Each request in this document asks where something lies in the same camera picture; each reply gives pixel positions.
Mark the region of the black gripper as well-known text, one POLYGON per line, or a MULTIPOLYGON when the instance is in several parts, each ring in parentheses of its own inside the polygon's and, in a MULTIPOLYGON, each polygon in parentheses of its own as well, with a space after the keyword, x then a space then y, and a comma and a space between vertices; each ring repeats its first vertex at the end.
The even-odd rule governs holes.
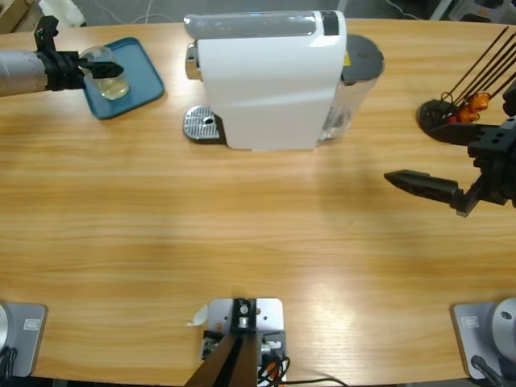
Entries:
POLYGON ((123 67, 111 61, 81 60, 78 52, 43 52, 47 77, 46 90, 84 89, 84 69, 93 79, 113 78, 123 73, 123 67))
POLYGON ((434 128, 431 137, 439 142, 468 146, 468 155, 481 175, 464 192, 457 181, 428 173, 399 170, 384 177, 395 187, 436 202, 448 204, 467 217, 479 201, 515 206, 515 117, 500 126, 476 123, 447 123, 434 128))

